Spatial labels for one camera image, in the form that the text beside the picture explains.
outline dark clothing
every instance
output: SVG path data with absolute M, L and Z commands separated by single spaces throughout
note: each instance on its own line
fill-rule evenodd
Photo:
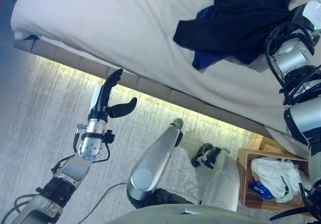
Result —
M 180 21 L 174 41 L 195 50 L 193 66 L 202 69 L 233 55 L 250 64 L 264 52 L 269 33 L 289 22 L 291 0 L 214 0 L 196 20 Z

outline gray panel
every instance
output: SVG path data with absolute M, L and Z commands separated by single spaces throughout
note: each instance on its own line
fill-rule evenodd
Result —
M 52 60 L 79 69 L 80 58 L 81 56 L 68 52 L 62 48 L 56 47 Z
M 229 111 L 226 111 L 224 109 L 212 106 L 212 105 L 206 105 L 205 109 L 204 109 L 204 114 L 207 116 L 210 116 L 212 118 L 215 118 L 217 120 L 221 120 L 224 122 L 227 122 L 231 125 L 235 125 L 237 127 L 252 131 L 254 133 L 258 133 L 264 136 L 267 136 L 269 138 L 273 137 L 271 136 L 271 134 L 266 130 L 266 128 L 264 127 L 264 125 L 250 120 L 248 118 L 245 118 L 243 116 L 231 113 Z
M 31 52 L 31 49 L 35 43 L 35 38 L 25 39 L 25 40 L 15 40 L 14 46 L 16 48 Z
M 118 68 L 112 68 L 110 67 L 108 72 L 107 72 L 107 77 L 109 77 L 115 70 Z M 136 89 L 137 83 L 138 83 L 138 76 L 132 75 L 130 73 L 124 72 L 121 76 L 121 80 L 118 82 L 120 85 L 129 87 L 132 89 Z
M 52 59 L 52 56 L 54 55 L 54 51 L 55 51 L 54 45 L 51 45 L 42 40 L 36 40 L 34 43 L 34 46 L 31 49 L 31 53 L 34 53 L 36 55 L 46 57 L 49 59 Z
M 189 96 L 185 93 L 172 90 L 169 98 L 169 102 L 177 104 L 179 106 L 188 108 L 190 110 L 202 113 L 206 104 L 192 96 Z
M 79 63 L 79 70 L 106 79 L 109 67 L 101 63 L 82 57 Z
M 137 84 L 137 90 L 162 100 L 168 101 L 171 94 L 171 89 L 160 83 L 152 82 L 145 78 L 140 78 Z
M 116 70 L 116 68 L 107 67 L 103 64 L 82 58 L 74 53 L 68 52 L 64 49 L 55 47 L 42 40 L 36 40 L 31 50 L 32 53 L 53 59 L 60 63 L 72 66 L 74 68 L 80 68 L 80 70 L 94 74 L 96 76 L 105 78 L 104 71 L 107 70 L 107 77 Z M 205 114 L 217 120 L 227 122 L 229 124 L 244 128 L 246 130 L 259 133 L 261 135 L 271 138 L 271 134 L 266 128 L 255 121 L 242 117 L 240 115 L 228 112 L 224 109 L 206 104 L 194 97 L 191 97 L 185 93 L 173 90 L 162 84 L 135 76 L 129 73 L 123 73 L 120 85 L 136 89 L 151 96 L 160 98 L 162 100 L 177 104 L 179 106 L 188 108 L 193 111 L 197 111 L 201 114 Z

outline wicker basket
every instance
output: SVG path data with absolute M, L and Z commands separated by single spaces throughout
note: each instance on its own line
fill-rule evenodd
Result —
M 252 160 L 266 156 L 289 159 L 294 163 L 295 168 L 303 171 L 308 176 L 308 161 L 305 159 L 301 159 L 290 153 L 273 153 L 241 148 L 237 153 L 237 162 L 241 181 L 239 196 L 241 203 L 247 208 L 265 209 L 270 211 L 285 211 L 303 206 L 300 195 L 295 195 L 293 199 L 287 203 L 279 204 L 275 202 L 275 199 L 264 200 L 257 192 L 249 188 L 252 183 L 259 180 L 259 176 L 251 170 Z

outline white bedsheet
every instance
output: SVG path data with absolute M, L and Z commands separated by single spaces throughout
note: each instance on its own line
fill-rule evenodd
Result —
M 269 69 L 259 73 L 222 60 L 199 72 L 191 65 L 194 52 L 172 40 L 179 20 L 194 19 L 212 4 L 213 0 L 17 0 L 11 25 L 18 39 L 37 35 L 56 45 L 62 42 L 260 122 L 287 147 L 281 140 L 284 135 L 273 133 L 288 130 L 280 86 Z M 264 57 L 259 61 L 266 64 Z

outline white towel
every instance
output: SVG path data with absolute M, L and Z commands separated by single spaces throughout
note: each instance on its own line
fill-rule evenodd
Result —
M 261 183 L 272 193 L 277 203 L 288 202 L 293 199 L 293 195 L 300 192 L 298 184 L 302 183 L 302 178 L 290 160 L 279 161 L 277 158 L 262 157 L 252 160 L 251 169 L 259 175 Z

